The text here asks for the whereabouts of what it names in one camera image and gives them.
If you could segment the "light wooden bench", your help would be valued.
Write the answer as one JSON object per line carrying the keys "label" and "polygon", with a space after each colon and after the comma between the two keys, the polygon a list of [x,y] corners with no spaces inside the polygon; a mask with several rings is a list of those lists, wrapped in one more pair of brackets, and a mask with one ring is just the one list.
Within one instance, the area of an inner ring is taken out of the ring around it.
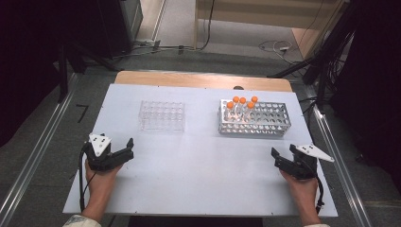
{"label": "light wooden bench", "polygon": [[195,0],[194,45],[198,20],[212,15],[217,21],[290,27],[306,59],[318,52],[348,6],[348,0]]}

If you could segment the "person's left sleeve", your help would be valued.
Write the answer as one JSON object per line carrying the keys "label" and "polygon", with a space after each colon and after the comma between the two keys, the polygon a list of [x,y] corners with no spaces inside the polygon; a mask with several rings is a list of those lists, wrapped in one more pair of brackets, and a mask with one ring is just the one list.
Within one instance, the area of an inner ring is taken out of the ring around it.
{"label": "person's left sleeve", "polygon": [[101,227],[101,225],[91,219],[81,215],[73,215],[70,217],[62,227]]}

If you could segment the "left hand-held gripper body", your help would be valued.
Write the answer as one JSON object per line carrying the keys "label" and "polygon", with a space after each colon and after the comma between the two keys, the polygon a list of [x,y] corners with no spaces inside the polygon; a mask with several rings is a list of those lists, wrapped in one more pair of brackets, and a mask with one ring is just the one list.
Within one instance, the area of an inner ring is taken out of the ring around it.
{"label": "left hand-held gripper body", "polygon": [[82,150],[89,168],[93,171],[112,171],[119,167],[111,152],[112,139],[105,134],[89,134],[89,140]]}

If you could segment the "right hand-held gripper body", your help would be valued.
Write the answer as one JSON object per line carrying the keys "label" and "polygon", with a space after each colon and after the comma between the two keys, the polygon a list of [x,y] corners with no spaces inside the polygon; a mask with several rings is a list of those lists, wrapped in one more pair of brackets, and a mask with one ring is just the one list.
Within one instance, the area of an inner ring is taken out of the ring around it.
{"label": "right hand-held gripper body", "polygon": [[317,177],[317,161],[319,159],[334,163],[333,157],[326,154],[315,145],[293,145],[289,150],[293,153],[293,163],[295,173],[293,176],[297,180],[307,180]]}

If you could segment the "metal floor rail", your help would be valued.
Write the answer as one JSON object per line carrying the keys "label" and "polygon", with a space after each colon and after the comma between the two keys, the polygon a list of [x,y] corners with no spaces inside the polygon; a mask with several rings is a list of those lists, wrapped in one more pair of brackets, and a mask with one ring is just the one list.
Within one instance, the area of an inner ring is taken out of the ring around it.
{"label": "metal floor rail", "polygon": [[352,180],[350,172],[340,154],[339,147],[329,127],[326,114],[319,109],[317,103],[313,104],[313,101],[318,100],[318,95],[315,92],[314,87],[312,85],[306,85],[305,93],[310,99],[309,108],[306,111],[307,118],[308,120],[314,119],[316,121],[320,134],[323,137],[325,150],[335,159],[334,168],[336,169],[336,173],[344,193],[344,198],[347,199],[357,226],[373,227],[363,201],[357,192],[357,188]]}
{"label": "metal floor rail", "polygon": [[53,135],[58,128],[61,119],[64,116],[66,109],[76,91],[77,84],[79,82],[79,77],[77,73],[73,73],[68,80],[67,85],[70,90],[65,95],[63,101],[58,103],[55,110],[51,114],[49,120],[46,123],[44,130],[41,133],[38,141],[33,147],[31,153],[29,154],[26,163],[23,165],[21,172],[18,177],[11,185],[9,192],[7,193],[4,201],[1,203],[0,208],[0,227],[7,227],[9,222],[20,202],[24,196],[26,189],[39,166],[40,161],[47,150],[47,147],[53,138]]}

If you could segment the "person's left hand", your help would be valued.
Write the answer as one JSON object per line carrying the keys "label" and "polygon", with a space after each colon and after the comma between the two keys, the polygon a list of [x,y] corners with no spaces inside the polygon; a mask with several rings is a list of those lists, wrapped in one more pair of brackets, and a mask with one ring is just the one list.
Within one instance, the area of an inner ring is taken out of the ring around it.
{"label": "person's left hand", "polygon": [[90,199],[89,203],[106,204],[113,193],[114,183],[118,171],[122,166],[118,166],[110,171],[95,173],[89,164],[86,167],[86,180],[89,183]]}

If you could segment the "black cabinet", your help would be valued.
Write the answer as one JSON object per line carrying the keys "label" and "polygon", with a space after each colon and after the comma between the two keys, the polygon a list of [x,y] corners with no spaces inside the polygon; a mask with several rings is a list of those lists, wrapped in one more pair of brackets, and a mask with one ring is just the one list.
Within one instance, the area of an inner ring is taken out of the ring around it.
{"label": "black cabinet", "polygon": [[106,56],[131,52],[143,21],[140,0],[96,0],[106,35]]}

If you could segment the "perforated metal tube rack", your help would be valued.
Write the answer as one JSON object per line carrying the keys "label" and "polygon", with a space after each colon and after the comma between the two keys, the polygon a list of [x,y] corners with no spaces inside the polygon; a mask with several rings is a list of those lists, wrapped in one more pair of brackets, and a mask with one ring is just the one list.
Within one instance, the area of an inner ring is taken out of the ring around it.
{"label": "perforated metal tube rack", "polygon": [[238,116],[224,120],[226,104],[232,100],[222,99],[218,108],[218,131],[226,134],[283,136],[291,127],[285,103],[257,101],[248,122]]}

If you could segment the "person's right hand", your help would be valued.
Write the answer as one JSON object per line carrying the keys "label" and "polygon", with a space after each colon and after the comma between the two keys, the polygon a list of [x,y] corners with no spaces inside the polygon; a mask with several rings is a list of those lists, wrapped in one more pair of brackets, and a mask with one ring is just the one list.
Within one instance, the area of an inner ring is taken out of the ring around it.
{"label": "person's right hand", "polygon": [[307,180],[297,180],[285,171],[280,171],[287,181],[290,194],[295,203],[300,207],[315,207],[315,199],[318,188],[318,180],[315,178]]}

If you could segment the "black tripod stand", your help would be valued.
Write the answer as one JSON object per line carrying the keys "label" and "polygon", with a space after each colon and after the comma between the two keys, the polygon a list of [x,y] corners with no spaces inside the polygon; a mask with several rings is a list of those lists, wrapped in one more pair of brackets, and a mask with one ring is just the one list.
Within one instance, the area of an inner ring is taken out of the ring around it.
{"label": "black tripod stand", "polygon": [[302,76],[304,85],[310,86],[318,81],[315,104],[321,110],[324,104],[324,94],[329,81],[330,69],[354,34],[358,7],[359,0],[349,0],[347,8],[343,11],[333,29],[323,35],[320,47],[311,57],[295,63],[284,71],[270,75],[269,79],[282,79],[295,71],[305,68],[306,71]]}

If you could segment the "black slanted stand leg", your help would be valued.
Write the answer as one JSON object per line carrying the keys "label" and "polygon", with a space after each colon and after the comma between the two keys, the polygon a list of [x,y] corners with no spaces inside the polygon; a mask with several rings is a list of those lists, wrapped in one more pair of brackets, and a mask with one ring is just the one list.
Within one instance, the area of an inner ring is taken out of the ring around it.
{"label": "black slanted stand leg", "polygon": [[73,66],[73,69],[76,72],[84,73],[86,71],[86,64],[85,61],[83,60],[83,56],[89,57],[90,59],[96,61],[97,63],[104,66],[110,71],[114,72],[121,71],[121,68],[117,68],[111,63],[108,63],[107,61],[100,58],[98,55],[94,54],[92,51],[90,51],[89,49],[85,48],[80,44],[69,42],[67,44],[67,49],[68,49],[67,59],[69,60],[70,64]]}

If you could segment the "clear acrylic tube rack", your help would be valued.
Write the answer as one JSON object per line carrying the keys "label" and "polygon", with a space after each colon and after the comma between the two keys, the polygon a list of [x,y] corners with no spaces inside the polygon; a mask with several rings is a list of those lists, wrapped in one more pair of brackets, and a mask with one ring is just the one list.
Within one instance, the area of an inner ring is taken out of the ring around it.
{"label": "clear acrylic tube rack", "polygon": [[184,104],[143,100],[139,111],[139,123],[142,131],[184,132]]}

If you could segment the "dark curtain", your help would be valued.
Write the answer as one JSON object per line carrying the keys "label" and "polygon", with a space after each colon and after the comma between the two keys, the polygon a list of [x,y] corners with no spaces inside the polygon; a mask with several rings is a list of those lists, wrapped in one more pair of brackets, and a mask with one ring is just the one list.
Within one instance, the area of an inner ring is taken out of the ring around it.
{"label": "dark curtain", "polygon": [[355,36],[330,105],[357,133],[358,150],[401,193],[401,0],[351,4]]}
{"label": "dark curtain", "polygon": [[85,70],[73,26],[88,2],[0,0],[0,147],[62,83],[54,66],[61,55],[74,70]]}

